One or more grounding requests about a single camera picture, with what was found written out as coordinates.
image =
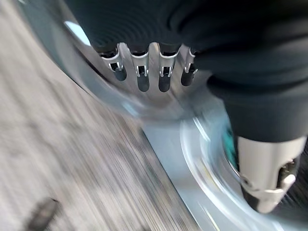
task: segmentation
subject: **concrete floor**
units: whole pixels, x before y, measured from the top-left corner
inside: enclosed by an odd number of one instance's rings
[[[62,203],[52,231],[198,230],[138,123],[59,70],[11,0],[0,31],[0,230],[47,196]]]

